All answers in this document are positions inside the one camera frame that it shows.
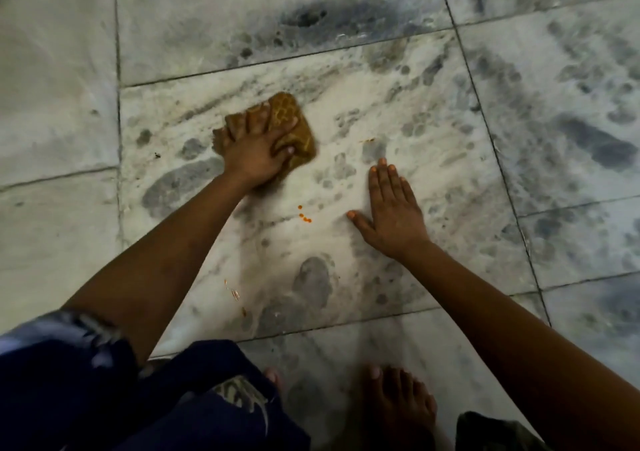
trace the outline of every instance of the bare foot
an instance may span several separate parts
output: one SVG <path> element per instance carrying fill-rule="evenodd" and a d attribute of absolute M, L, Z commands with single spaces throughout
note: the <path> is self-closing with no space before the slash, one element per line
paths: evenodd
<path fill-rule="evenodd" d="M 435 449 L 433 431 L 438 408 L 422 382 L 401 368 L 372 366 L 365 392 L 373 424 L 371 430 L 376 434 L 372 436 L 375 448 Z"/>
<path fill-rule="evenodd" d="M 273 385 L 275 385 L 279 394 L 282 395 L 282 379 L 278 371 L 275 368 L 268 367 L 264 371 L 264 376 L 267 377 Z"/>

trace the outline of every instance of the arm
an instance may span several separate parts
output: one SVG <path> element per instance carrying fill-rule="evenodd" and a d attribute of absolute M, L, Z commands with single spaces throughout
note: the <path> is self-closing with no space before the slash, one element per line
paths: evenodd
<path fill-rule="evenodd" d="M 429 289 L 549 446 L 640 448 L 635 387 L 433 244 L 393 165 L 380 160 L 371 169 L 369 190 L 373 221 L 348 217 Z"/>
<path fill-rule="evenodd" d="M 235 127 L 233 139 L 226 132 L 225 172 L 101 269 L 63 308 L 117 326 L 144 363 L 236 205 L 291 155 L 286 148 L 272 156 L 271 147 L 295 120 L 265 134 L 268 117 L 267 104 Z"/>

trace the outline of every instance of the navy blue clothing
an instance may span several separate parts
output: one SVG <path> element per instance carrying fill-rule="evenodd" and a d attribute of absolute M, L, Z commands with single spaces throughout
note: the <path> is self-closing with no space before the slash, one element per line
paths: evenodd
<path fill-rule="evenodd" d="M 139 378 L 129 343 L 56 311 L 0 336 L 4 450 L 306 450 L 274 385 L 226 340 Z"/>

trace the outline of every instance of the hand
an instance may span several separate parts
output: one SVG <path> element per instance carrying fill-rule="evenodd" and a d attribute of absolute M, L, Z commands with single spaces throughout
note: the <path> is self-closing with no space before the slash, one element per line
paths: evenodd
<path fill-rule="evenodd" d="M 298 120 L 273 131 L 265 132 L 271 108 L 268 102 L 252 107 L 242 115 L 235 116 L 222 138 L 225 159 L 225 173 L 240 180 L 247 190 L 272 179 L 289 159 L 293 147 L 273 152 L 273 145 L 284 134 L 295 127 Z"/>
<path fill-rule="evenodd" d="M 400 263 L 417 245 L 429 243 L 409 182 L 398 177 L 395 166 L 387 167 L 384 158 L 369 170 L 369 195 L 373 222 L 360 212 L 347 213 L 366 243 Z"/>

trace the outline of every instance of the sleeve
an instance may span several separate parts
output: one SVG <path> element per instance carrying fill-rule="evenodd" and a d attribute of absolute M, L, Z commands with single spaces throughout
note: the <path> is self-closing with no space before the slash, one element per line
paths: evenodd
<path fill-rule="evenodd" d="M 135 355 L 90 316 L 55 311 L 0 336 L 3 449 L 59 451 L 135 384 Z"/>

